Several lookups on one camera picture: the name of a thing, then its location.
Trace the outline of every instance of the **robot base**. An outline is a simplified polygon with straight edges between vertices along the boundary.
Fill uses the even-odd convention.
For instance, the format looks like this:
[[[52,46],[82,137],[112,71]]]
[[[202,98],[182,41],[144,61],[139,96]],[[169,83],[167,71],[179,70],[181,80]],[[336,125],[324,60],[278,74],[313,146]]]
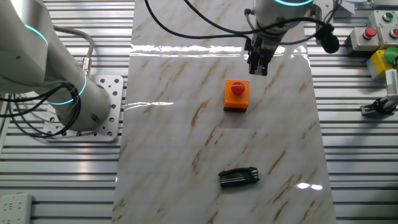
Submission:
[[[111,110],[105,121],[92,131],[68,130],[66,135],[59,135],[53,138],[46,138],[48,142],[112,142],[119,132],[119,117],[123,92],[123,77],[119,75],[92,75],[91,80],[105,88],[111,97]],[[52,106],[49,111],[55,112]],[[55,114],[47,112],[47,120],[58,121]],[[43,131],[56,133],[61,130],[60,123],[45,122]]]

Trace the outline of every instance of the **white marble panel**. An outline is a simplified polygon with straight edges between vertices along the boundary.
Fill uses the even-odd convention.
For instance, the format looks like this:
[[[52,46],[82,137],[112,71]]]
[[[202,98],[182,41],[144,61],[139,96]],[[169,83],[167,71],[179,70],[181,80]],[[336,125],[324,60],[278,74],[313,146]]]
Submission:
[[[149,3],[174,31],[222,34],[183,1]],[[194,3],[249,29],[251,1]],[[244,39],[172,36],[143,0],[133,29],[113,223],[336,223],[305,45],[278,48],[260,77],[248,74]],[[284,41],[302,37],[298,26]],[[227,79],[250,81],[246,113],[223,111]],[[249,166],[258,183],[220,187],[219,172]]]

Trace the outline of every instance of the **orange button base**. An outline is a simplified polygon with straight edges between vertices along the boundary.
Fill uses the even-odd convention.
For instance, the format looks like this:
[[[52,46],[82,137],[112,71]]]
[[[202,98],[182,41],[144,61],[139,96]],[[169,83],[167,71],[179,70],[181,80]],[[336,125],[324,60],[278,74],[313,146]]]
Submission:
[[[242,83],[243,93],[237,95],[233,92],[233,85]],[[224,111],[246,112],[250,104],[250,83],[246,80],[226,80],[224,95]]]

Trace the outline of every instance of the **green push button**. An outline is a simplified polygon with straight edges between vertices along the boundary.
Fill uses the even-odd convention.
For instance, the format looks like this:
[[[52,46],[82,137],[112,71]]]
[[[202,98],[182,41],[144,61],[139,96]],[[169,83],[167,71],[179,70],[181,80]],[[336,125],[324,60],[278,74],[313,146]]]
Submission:
[[[390,63],[392,63],[392,61],[398,57],[398,48],[397,47],[389,47],[386,49],[386,51],[384,52],[384,57],[386,58],[386,60]]]
[[[383,15],[383,20],[386,22],[391,22],[392,18],[394,18],[394,15],[390,12],[387,12]]]

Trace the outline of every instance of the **blue light ring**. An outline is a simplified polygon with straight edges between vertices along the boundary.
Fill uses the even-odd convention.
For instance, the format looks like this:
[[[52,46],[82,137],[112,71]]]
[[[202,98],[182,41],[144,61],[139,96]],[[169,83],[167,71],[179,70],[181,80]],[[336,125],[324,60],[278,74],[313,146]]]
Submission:
[[[80,96],[80,95],[83,93],[83,91],[85,90],[86,84],[87,84],[87,76],[85,75],[85,84],[83,85],[83,88],[82,88],[81,91],[79,92],[79,96]],[[70,103],[70,102],[72,102],[72,101],[73,101],[73,99],[68,100],[68,101],[66,101],[66,102],[63,102],[63,103],[51,103],[51,102],[49,102],[49,103],[52,104],[52,105],[64,105],[64,104]]]
[[[313,0],[308,0],[305,2],[298,2],[298,3],[293,3],[293,2],[287,2],[287,1],[283,1],[283,0],[275,0],[275,2],[280,3],[280,4],[284,4],[285,6],[303,6],[306,5],[308,3],[311,3]]]
[[[47,46],[49,46],[49,43],[47,42],[47,39],[46,39],[46,38],[44,37],[44,35],[43,35],[42,33],[40,33],[37,29],[35,29],[35,28],[33,28],[33,27],[29,26],[29,25],[26,25],[26,24],[25,24],[25,27],[28,28],[28,29],[30,29],[31,31],[35,32],[35,33],[38,34],[39,36],[41,36],[41,38],[43,38],[43,40],[45,41],[45,43],[47,44]]]

